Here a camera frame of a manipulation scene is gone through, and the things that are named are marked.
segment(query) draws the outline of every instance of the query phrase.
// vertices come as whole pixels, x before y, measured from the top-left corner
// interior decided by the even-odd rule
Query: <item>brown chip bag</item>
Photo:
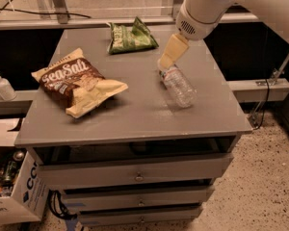
[[[80,48],[32,76],[46,92],[56,92],[66,99],[66,113],[75,118],[128,88],[120,81],[105,79]]]

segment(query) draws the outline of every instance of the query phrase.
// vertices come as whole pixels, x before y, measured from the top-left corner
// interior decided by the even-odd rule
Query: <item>gray tabletop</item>
[[[119,55],[107,53],[109,28],[65,30],[52,62],[80,47],[106,78],[122,81],[129,89],[78,119],[66,115],[58,101],[39,89],[15,146],[154,141],[250,132],[250,124],[204,41],[191,41],[191,48],[177,63],[197,90],[196,102],[188,109],[173,106],[160,82],[156,62],[175,27],[149,29],[159,49]]]

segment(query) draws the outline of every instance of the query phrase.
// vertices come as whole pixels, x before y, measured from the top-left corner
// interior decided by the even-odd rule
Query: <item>transparent plastic bottle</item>
[[[196,91],[176,65],[161,71],[161,77],[171,98],[179,107],[188,108],[193,105]]]

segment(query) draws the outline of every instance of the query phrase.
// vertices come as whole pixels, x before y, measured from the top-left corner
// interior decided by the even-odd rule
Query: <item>green chip bag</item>
[[[109,54],[125,53],[145,49],[155,49],[159,45],[145,24],[136,17],[132,31],[123,25],[109,23],[112,41],[108,47]]]

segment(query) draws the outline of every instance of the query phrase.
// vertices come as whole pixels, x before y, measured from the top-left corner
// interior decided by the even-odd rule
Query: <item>plastic container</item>
[[[196,91],[176,65],[161,71],[161,77],[171,98],[179,107],[188,108],[193,105]]]
[[[6,101],[10,101],[16,98],[17,93],[14,91],[10,82],[0,76],[0,95]]]

